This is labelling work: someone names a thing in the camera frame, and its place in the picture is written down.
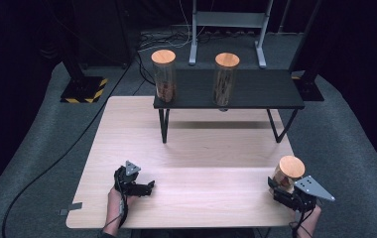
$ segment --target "wooden cylinder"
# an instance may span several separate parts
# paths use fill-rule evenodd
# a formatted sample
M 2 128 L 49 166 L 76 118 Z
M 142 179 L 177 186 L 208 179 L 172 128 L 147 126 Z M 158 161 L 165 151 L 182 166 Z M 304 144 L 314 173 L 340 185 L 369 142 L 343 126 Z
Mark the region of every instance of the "wooden cylinder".
M 165 102 L 177 97 L 176 54 L 169 50 L 156 51 L 151 55 L 157 96 Z
M 240 63 L 240 58 L 231 53 L 222 53 L 216 56 L 215 61 L 213 103 L 226 106 L 235 86 L 236 68 Z
M 294 156 L 285 156 L 275 169 L 273 180 L 285 191 L 292 191 L 294 181 L 300 179 L 306 172 L 304 163 Z

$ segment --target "robotic hand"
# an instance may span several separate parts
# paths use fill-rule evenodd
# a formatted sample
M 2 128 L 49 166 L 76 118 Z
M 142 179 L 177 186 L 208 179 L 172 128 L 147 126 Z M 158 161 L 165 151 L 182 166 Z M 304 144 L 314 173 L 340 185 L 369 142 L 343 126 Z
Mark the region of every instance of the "robotic hand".
M 136 178 L 139 175 L 140 167 L 135 166 L 129 161 L 126 161 L 126 167 L 121 166 L 114 173 L 114 188 L 121 194 L 120 201 L 120 216 L 121 221 L 119 227 L 121 227 L 126 220 L 128 205 L 127 196 L 146 196 L 151 195 L 152 188 L 155 185 L 155 181 L 151 181 L 148 184 L 136 184 Z
M 301 224 L 307 219 L 305 218 L 306 212 L 315 208 L 317 198 L 335 201 L 334 196 L 328 193 L 311 176 L 295 181 L 292 193 L 279 188 L 271 178 L 268 178 L 268 185 L 273 190 L 273 199 L 295 210 L 296 214 L 300 215 L 297 216 L 299 217 L 297 218 L 297 226 L 292 227 L 294 238 L 297 237 L 297 231 Z

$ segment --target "yellow and black hazard tape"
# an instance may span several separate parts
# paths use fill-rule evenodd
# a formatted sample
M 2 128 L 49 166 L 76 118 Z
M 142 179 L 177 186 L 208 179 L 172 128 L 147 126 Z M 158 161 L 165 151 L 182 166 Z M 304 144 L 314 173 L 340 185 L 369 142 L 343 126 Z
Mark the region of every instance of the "yellow and black hazard tape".
M 92 98 L 77 98 L 77 97 L 70 97 L 70 98 L 62 98 L 62 102 L 68 103 L 92 103 L 97 102 L 104 91 L 105 84 L 107 84 L 108 79 L 102 79 L 101 83 L 99 84 L 98 90 L 96 91 L 95 95 Z

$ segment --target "black shelf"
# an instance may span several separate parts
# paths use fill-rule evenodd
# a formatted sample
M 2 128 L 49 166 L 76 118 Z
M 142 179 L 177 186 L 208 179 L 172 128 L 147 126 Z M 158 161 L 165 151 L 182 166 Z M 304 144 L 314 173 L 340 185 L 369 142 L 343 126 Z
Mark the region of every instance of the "black shelf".
M 213 69 L 177 70 L 177 97 L 166 103 L 155 96 L 154 108 L 304 109 L 287 70 L 238 69 L 228 105 L 213 103 Z

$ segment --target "human hand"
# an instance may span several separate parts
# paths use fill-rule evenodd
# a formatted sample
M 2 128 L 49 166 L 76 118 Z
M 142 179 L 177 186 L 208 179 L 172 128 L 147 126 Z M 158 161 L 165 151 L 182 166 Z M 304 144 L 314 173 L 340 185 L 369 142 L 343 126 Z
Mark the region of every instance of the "human hand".
M 130 207 L 131 204 L 136 200 L 136 198 L 137 196 L 127 196 L 127 205 Z M 119 217 L 120 202 L 120 192 L 112 187 L 108 192 L 107 216 L 105 220 L 105 227 L 103 228 L 104 233 L 108 233 L 112 236 L 117 236 L 118 227 L 121 221 L 121 217 Z
M 291 210 L 291 214 L 295 219 L 295 211 Z M 300 238 L 310 238 L 313 237 L 315 227 L 318 222 L 318 218 L 321 215 L 321 208 L 316 205 L 313 212 L 308 211 L 305 214 L 307 219 L 301 224 L 301 227 L 298 229 L 297 234 Z

